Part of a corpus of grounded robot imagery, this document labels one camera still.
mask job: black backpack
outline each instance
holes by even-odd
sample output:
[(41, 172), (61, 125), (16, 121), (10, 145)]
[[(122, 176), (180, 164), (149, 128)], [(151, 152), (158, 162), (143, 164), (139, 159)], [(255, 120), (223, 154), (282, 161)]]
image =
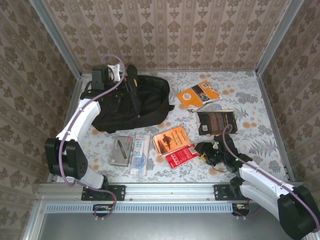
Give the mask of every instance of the black backpack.
[(111, 134), (117, 130), (158, 125), (175, 107), (169, 104), (170, 87), (166, 80), (138, 75), (136, 71), (129, 74), (132, 73), (129, 67), (122, 87), (99, 100), (101, 112), (92, 122), (98, 131)]

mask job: wall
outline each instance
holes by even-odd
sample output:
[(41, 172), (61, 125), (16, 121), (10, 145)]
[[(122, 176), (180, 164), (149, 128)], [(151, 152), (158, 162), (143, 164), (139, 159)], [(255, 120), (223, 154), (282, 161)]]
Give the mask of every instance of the wall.
[(320, 204), (320, 1), (305, 0), (262, 78), (298, 181)]
[(75, 79), (26, 0), (0, 1), (0, 240), (22, 234)]
[(289, 0), (45, 0), (83, 72), (106, 53), (146, 69), (254, 69)]

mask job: metal base plate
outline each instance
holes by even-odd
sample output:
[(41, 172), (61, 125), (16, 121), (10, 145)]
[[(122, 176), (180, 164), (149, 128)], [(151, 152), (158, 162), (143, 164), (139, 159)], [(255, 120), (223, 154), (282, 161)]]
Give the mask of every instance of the metal base plate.
[[(109, 185), (110, 192), (113, 192), (117, 201), (124, 201), (126, 196), (125, 185)], [(112, 201), (112, 196), (106, 192), (93, 191), (84, 187), (81, 195), (82, 201)]]
[(217, 184), (214, 185), (214, 198), (216, 201), (234, 201), (234, 200), (247, 200), (248, 198), (241, 196), (235, 197), (230, 190), (230, 184)]

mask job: packaged item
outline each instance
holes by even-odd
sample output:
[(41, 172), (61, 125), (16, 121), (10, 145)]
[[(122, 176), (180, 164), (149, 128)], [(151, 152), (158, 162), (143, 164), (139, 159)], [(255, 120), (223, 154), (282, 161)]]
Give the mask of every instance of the packaged item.
[(190, 87), (176, 96), (190, 113), (194, 113), (204, 106), (221, 99), (221, 94), (214, 91), (208, 81), (203, 81)]
[(150, 135), (136, 134), (133, 156), (131, 161), (131, 175), (147, 175), (147, 160), (149, 156)]
[(153, 143), (159, 156), (167, 155), (190, 144), (190, 140), (183, 126), (153, 137)]
[(133, 138), (130, 136), (117, 136), (113, 148), (110, 165), (128, 167)]
[(167, 155), (165, 158), (168, 161), (170, 167), (172, 169), (175, 169), (176, 167), (186, 163), (191, 159), (196, 158), (197, 156), (199, 156), (199, 153), (195, 150), (195, 145), (191, 144)]
[(235, 119), (235, 110), (225, 109), (217, 111), (199, 111), (196, 113), (196, 120), (199, 135), (219, 135), (224, 128), (232, 125), (231, 134), (238, 133), (238, 127)]

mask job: price tag label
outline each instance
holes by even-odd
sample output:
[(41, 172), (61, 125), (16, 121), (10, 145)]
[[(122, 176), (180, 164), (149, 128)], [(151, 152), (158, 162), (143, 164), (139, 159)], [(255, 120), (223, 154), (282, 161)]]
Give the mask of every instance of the price tag label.
[(142, 158), (144, 141), (145, 141), (145, 138), (143, 134), (136, 135), (134, 148), (133, 148), (133, 157)]

